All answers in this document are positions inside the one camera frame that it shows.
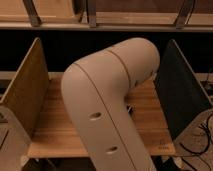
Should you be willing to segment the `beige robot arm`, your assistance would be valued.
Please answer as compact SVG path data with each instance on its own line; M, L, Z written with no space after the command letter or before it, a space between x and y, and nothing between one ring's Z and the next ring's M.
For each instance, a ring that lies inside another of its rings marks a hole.
M64 72L66 111L97 171L156 171L125 96L159 64L152 42L131 38L75 61Z

